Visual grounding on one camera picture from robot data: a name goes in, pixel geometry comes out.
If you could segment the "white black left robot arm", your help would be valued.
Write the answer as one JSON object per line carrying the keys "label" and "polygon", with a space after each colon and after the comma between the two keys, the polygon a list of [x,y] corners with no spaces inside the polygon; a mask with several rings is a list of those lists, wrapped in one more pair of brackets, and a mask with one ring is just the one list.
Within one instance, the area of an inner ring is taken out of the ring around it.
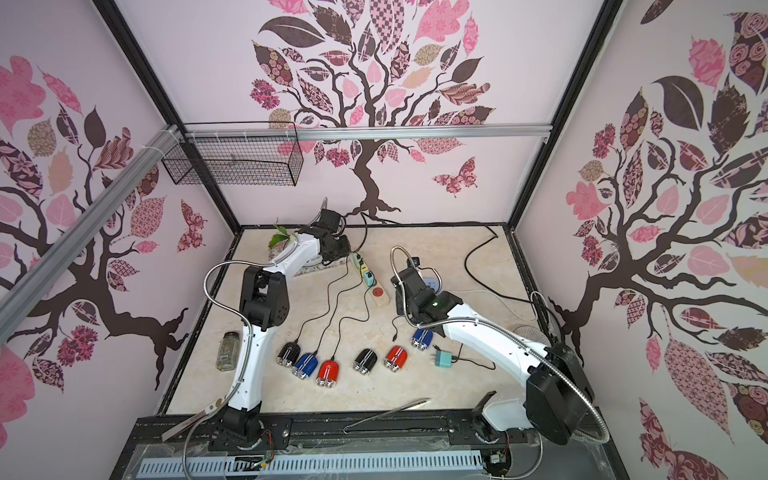
{"label": "white black left robot arm", "polygon": [[[246,444],[259,441],[264,427],[259,420],[262,385],[270,343],[288,318],[289,283],[313,259],[328,264],[351,253],[344,235],[344,216],[326,208],[312,222],[289,235],[288,244],[268,263],[244,260],[221,262],[208,270],[203,280],[203,293],[214,306],[239,318],[242,322],[241,347],[235,376],[227,395],[213,403],[206,418]],[[208,289],[209,278],[223,267],[243,265],[239,302],[225,305]]]}

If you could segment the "red shaver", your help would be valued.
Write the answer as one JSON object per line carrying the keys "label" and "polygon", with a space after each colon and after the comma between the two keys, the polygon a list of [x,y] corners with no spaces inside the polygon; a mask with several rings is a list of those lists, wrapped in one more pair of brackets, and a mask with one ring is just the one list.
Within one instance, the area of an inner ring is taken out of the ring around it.
{"label": "red shaver", "polygon": [[407,351],[401,346],[394,346],[384,358],[384,365],[392,372],[403,369],[408,359]]}
{"label": "red shaver", "polygon": [[319,369],[316,384],[320,387],[333,388],[337,384],[339,364],[335,360],[324,361]]}

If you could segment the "blue shaver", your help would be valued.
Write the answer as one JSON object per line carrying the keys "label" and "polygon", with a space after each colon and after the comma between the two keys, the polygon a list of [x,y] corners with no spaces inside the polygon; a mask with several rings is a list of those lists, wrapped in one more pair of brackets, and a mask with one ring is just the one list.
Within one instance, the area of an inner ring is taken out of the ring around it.
{"label": "blue shaver", "polygon": [[303,354],[292,367],[292,373],[301,380],[310,378],[318,367],[315,353]]}
{"label": "blue shaver", "polygon": [[419,351],[425,351],[431,346],[432,340],[431,330],[417,329],[411,337],[411,345]]}

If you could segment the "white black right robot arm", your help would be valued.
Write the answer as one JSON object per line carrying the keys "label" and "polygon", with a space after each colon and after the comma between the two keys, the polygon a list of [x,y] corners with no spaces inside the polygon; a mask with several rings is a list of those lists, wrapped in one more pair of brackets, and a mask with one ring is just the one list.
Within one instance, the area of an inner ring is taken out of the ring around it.
{"label": "white black right robot arm", "polygon": [[594,392],[575,353],[563,343],[547,346],[526,339],[475,311],[460,297],[428,286],[409,252],[389,253],[397,299],[408,324],[459,342],[509,374],[523,392],[488,392],[472,411],[476,435],[489,442],[509,430],[534,430],[558,445],[581,437],[598,444],[611,439],[593,404]]}

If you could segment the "teal charger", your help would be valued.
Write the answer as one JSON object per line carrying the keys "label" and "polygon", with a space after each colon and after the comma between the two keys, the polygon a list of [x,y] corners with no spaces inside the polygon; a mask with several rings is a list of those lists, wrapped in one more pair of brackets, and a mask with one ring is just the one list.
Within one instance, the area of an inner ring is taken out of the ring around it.
{"label": "teal charger", "polygon": [[453,365],[453,355],[446,351],[436,351],[434,355],[434,364],[438,368],[450,368]]}
{"label": "teal charger", "polygon": [[372,272],[370,272],[370,271],[367,271],[367,272],[365,272],[365,273],[363,274],[363,279],[364,279],[364,282],[365,282],[365,284],[366,284],[368,287],[372,287],[372,286],[374,286],[374,285],[375,285],[375,283],[376,283],[376,279],[375,279],[375,276],[374,276],[374,274],[373,274]]}

